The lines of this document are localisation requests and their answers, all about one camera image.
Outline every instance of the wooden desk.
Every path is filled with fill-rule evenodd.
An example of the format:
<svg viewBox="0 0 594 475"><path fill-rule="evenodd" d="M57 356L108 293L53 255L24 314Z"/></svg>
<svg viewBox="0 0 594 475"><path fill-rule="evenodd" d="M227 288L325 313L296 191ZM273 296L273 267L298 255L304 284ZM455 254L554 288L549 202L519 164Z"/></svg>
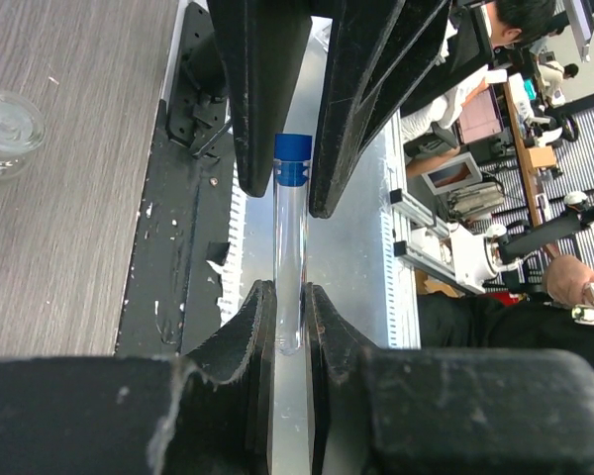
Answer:
<svg viewBox="0 0 594 475"><path fill-rule="evenodd" d="M504 95L506 97L506 106L508 108L508 116L510 118L511 132L515 142L515 154L517 156L520 173L522 174L524 183L524 194L526 195L529 219L533 226L540 226L544 223L544 217L540 212L536 197L537 195L542 194L545 190L537 176L530 172L526 159L527 149L519 132L519 116L513 102L513 94L511 93L511 88L508 84L504 84L503 87ZM550 258L555 258L560 255L556 243L547 245L544 250Z"/></svg>
<svg viewBox="0 0 594 475"><path fill-rule="evenodd" d="M0 356L110 354L177 0L0 0L0 89L47 121L0 197Z"/></svg>

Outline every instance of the office chair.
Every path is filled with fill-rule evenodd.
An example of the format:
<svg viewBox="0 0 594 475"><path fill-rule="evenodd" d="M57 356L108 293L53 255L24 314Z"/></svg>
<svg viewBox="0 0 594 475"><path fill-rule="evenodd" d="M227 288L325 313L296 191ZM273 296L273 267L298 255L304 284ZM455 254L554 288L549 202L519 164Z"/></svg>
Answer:
<svg viewBox="0 0 594 475"><path fill-rule="evenodd" d="M446 63L434 66L429 71L401 106L401 117L431 104L493 60L493 48L480 8L456 9L451 20L457 24L457 35L448 40L449 56ZM458 145L457 137L451 130L432 124L429 133L405 144L405 154L412 159L424 159L445 153Z"/></svg>

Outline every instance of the wooden table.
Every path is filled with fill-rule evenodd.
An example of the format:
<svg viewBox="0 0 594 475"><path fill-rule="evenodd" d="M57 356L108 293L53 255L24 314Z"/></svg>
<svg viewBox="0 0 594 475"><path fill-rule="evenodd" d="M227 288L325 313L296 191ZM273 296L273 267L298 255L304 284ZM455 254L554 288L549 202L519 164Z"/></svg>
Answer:
<svg viewBox="0 0 594 475"><path fill-rule="evenodd" d="M0 0L0 89L46 144L0 197L0 356L109 354L177 0Z"/></svg>
<svg viewBox="0 0 594 475"><path fill-rule="evenodd" d="M506 97L506 106L511 123L511 132L513 134L515 143L515 154L517 156L520 173L522 174L522 180L524 183L524 194L526 196L529 218L531 224L534 227L540 226L544 223L545 219L542 216L539 204L537 203L537 195L543 194L545 192L544 186L528 167L526 146L519 131L519 116L517 113L517 108L515 107L515 103L513 102L511 88L508 84L504 84L504 95ZM548 244L544 248L544 251L550 258L555 258L560 255L560 251L556 243Z"/></svg>

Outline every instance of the black hair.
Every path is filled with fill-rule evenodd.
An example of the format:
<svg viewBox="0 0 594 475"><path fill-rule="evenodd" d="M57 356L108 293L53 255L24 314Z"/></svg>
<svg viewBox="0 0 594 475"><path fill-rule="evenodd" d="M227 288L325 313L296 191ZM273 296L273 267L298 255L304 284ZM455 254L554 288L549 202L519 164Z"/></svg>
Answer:
<svg viewBox="0 0 594 475"><path fill-rule="evenodd" d="M576 74L578 74L578 66L574 63L568 64L563 69L563 74L565 74L568 77L576 77Z"/></svg>
<svg viewBox="0 0 594 475"><path fill-rule="evenodd" d="M495 6L500 22L522 31L517 40L530 42L545 34L556 0L495 0Z"/></svg>

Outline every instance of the test tube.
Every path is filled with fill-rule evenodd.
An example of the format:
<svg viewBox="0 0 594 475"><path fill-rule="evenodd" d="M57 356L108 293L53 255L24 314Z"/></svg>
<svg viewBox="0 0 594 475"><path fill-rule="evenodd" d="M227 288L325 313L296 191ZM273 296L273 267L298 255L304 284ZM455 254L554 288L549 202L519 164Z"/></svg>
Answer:
<svg viewBox="0 0 594 475"><path fill-rule="evenodd" d="M312 142L311 136L275 136L275 345L285 355L294 354L303 342L302 295L306 284L306 219Z"/></svg>

